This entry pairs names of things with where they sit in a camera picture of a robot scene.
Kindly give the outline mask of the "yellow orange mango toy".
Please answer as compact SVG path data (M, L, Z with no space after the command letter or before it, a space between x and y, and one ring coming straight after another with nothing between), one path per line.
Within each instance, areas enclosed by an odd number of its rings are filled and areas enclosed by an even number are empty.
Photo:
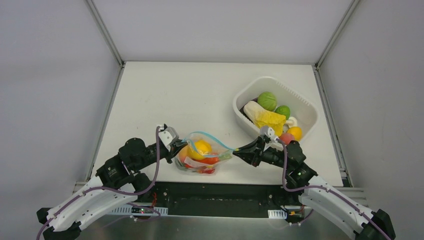
M179 151L178 159L181 163L184 163L187 156L188 156L188 146L185 146Z

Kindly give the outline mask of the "clear zip top bag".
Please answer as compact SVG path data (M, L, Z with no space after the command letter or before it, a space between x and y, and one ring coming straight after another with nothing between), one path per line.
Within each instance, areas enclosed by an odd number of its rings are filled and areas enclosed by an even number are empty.
M185 146L174 158L177 168L199 175L214 174L217 168L231 159L233 152L238 150L204 131L194 131L182 142Z

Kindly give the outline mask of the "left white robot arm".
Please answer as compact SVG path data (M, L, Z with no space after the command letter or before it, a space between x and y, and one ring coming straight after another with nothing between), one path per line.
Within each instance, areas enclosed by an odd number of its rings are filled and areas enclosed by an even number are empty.
M75 240L91 223L124 204L152 198L153 179L140 171L165 159L171 163L187 142L177 136L156 136L155 143L146 145L140 138L131 138L108 159L93 178L69 199L56 207L42 207L37 212L42 224L36 239Z

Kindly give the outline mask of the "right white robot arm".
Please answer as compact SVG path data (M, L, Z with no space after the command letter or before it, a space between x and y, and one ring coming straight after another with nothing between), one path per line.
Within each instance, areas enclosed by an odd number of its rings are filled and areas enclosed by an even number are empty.
M284 200L290 205L301 203L339 227L352 240L394 240L396 233L387 212L372 210L347 197L331 186L309 167L306 156L296 140L283 149L269 144L271 139L259 136L253 142L237 148L232 154L257 167L264 162L282 168Z

